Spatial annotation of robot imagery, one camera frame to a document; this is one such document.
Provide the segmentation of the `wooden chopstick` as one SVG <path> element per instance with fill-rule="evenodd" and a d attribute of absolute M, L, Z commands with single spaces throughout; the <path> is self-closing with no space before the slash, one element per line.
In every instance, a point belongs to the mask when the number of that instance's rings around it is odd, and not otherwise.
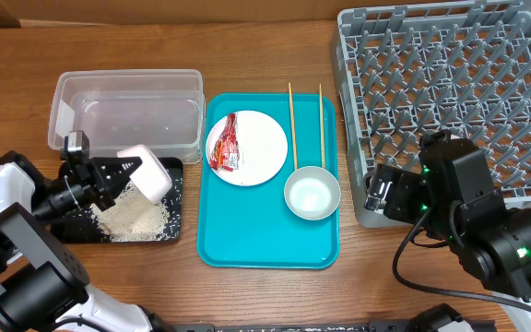
<path fill-rule="evenodd" d="M 320 128 L 320 148 L 321 148 L 321 168 L 326 169 L 325 164 L 325 113 L 323 105 L 322 84 L 318 87 L 319 105 L 319 128 Z"/>
<path fill-rule="evenodd" d="M 289 93 L 289 117 L 290 117 L 290 132 L 292 143 L 292 158 L 294 171 L 298 170 L 298 156 L 297 156 L 297 144 L 296 144 L 296 132 L 295 132 L 295 115 L 294 115 L 294 101 L 291 83 L 288 83 Z"/>

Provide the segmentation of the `black tray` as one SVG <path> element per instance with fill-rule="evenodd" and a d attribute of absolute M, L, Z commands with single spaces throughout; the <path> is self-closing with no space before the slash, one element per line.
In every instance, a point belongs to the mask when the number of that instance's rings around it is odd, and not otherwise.
<path fill-rule="evenodd" d="M 151 242 L 173 242 L 179 239 L 182 227 L 183 164 L 176 158 L 161 158 L 159 161 L 172 179 L 171 190 L 160 201 L 170 212 L 165 229 L 168 238 Z M 59 219 L 51 226 L 51 233 L 64 243 L 118 243 L 111 242 L 107 235 L 102 234 L 89 208 L 82 208 Z"/>

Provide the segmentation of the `large pink plate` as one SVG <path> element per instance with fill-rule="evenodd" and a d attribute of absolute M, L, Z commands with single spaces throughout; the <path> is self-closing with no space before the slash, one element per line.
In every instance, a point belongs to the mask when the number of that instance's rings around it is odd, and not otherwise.
<path fill-rule="evenodd" d="M 282 126 L 273 117 L 258 111 L 237 111 L 239 169 L 213 170 L 209 157 L 224 129 L 227 115 L 211 128 L 206 139 L 208 169 L 221 180 L 238 186 L 254 186 L 272 179 L 287 160 L 289 143 Z"/>

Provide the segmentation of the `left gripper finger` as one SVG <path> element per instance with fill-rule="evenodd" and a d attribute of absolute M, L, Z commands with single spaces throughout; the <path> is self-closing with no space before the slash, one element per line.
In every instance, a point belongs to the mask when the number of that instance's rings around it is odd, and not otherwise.
<path fill-rule="evenodd" d="M 130 177 L 125 174 L 106 176 L 106 201 L 113 203 L 130 182 Z"/>
<path fill-rule="evenodd" d="M 139 157 L 96 157 L 93 165 L 103 178 L 129 177 L 142 165 L 142 160 Z"/>

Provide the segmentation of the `red snack wrapper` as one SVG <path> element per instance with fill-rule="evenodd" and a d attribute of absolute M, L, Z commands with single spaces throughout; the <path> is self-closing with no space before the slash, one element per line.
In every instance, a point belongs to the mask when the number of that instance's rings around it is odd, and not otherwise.
<path fill-rule="evenodd" d="M 239 169 L 239 143 L 237 139 L 237 114 L 230 113 L 226 117 L 223 131 L 213 147 L 209 157 L 210 168 L 233 172 Z"/>

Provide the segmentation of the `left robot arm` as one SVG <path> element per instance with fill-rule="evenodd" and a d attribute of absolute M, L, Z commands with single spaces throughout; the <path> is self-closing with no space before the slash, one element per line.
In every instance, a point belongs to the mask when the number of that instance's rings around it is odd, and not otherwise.
<path fill-rule="evenodd" d="M 138 157 L 65 152 L 51 181 L 14 150 L 0 157 L 0 329 L 3 331 L 171 331 L 142 306 L 91 285 L 89 275 L 48 226 L 80 208 L 114 205 Z"/>

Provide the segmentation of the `right wooden chopstick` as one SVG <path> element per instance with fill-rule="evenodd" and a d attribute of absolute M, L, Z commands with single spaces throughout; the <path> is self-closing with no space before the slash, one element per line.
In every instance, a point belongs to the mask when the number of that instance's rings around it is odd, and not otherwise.
<path fill-rule="evenodd" d="M 321 168 L 326 169 L 325 164 L 325 113 L 323 105 L 322 84 L 318 87 L 319 105 L 319 128 L 320 128 L 320 148 L 321 148 Z"/>

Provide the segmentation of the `left wooden chopstick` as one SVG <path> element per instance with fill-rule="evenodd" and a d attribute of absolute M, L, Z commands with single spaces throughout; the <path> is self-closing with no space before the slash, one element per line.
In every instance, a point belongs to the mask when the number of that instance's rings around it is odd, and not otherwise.
<path fill-rule="evenodd" d="M 289 93 L 289 117 L 290 117 L 290 132 L 292 143 L 292 158 L 294 171 L 298 170 L 298 156 L 297 156 L 297 144 L 296 144 L 296 132 L 295 132 L 295 115 L 294 115 L 294 101 L 291 83 L 288 83 Z"/>

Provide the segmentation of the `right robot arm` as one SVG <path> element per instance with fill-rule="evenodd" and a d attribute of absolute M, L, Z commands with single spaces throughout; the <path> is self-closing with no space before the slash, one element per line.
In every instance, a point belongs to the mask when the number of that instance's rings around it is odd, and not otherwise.
<path fill-rule="evenodd" d="M 416 291 L 497 303 L 518 330 L 531 331 L 531 208 L 506 207 L 483 151 L 471 140 L 442 130 L 419 144 L 420 172 L 379 164 L 367 181 L 365 208 L 412 227 L 393 258 L 395 279 Z M 485 292 L 405 279 L 400 256 L 421 232 L 432 247 L 448 247 Z"/>

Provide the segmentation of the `teal plastic serving tray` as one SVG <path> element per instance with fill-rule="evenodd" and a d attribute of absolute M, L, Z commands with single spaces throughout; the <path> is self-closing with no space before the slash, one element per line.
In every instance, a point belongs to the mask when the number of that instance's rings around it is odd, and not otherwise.
<path fill-rule="evenodd" d="M 320 166 L 320 128 L 317 94 L 293 93 L 298 166 Z M 323 97 L 326 169 L 337 170 L 336 110 Z M 223 93 L 207 107 L 206 127 L 237 111 L 258 111 L 274 118 L 292 148 L 288 93 Z M 339 253 L 339 214 L 316 221 L 299 218 L 283 197 L 293 171 L 292 153 L 281 170 L 256 186 L 221 180 L 202 168 L 196 249 L 213 267 L 325 269 Z"/>

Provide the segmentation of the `rice leftovers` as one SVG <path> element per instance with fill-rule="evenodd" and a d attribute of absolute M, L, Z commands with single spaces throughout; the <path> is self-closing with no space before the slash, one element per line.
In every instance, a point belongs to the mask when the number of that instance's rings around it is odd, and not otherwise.
<path fill-rule="evenodd" d="M 89 208 L 92 219 L 111 242 L 151 242 L 165 240 L 170 212 L 161 204 L 153 204 L 130 181 L 114 205 L 100 210 L 95 204 Z"/>

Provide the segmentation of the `clear plastic bin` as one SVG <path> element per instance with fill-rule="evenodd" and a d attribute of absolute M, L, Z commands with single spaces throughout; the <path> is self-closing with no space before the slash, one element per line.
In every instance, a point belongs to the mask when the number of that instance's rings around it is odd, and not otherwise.
<path fill-rule="evenodd" d="M 195 69 L 63 73 L 53 95 L 48 146 L 59 150 L 83 131 L 92 157 L 143 144 L 159 158 L 198 163 L 204 154 L 206 99 Z"/>

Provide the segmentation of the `grey bowl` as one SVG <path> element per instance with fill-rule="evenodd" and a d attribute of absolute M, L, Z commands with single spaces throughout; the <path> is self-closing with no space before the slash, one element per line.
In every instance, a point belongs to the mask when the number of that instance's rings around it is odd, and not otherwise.
<path fill-rule="evenodd" d="M 299 218 L 321 220 L 337 210 L 341 190 L 330 171 L 307 166 L 290 175 L 285 183 L 284 199 L 290 211 Z"/>

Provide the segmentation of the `grey dishwasher rack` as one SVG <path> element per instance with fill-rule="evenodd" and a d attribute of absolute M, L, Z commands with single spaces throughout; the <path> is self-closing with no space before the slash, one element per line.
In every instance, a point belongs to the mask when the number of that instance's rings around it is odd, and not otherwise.
<path fill-rule="evenodd" d="M 348 8 L 330 45 L 355 216 L 379 164 L 419 170 L 419 139 L 447 129 L 485 153 L 510 208 L 531 208 L 531 1 Z"/>

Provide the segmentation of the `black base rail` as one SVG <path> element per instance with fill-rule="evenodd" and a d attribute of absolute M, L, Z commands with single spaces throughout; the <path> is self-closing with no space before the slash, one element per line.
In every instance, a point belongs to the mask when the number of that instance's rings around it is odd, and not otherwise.
<path fill-rule="evenodd" d="M 407 320 L 372 320 L 359 324 L 323 325 L 269 325 L 269 326 L 214 326 L 212 324 L 173 325 L 177 332 L 403 332 L 407 331 Z"/>

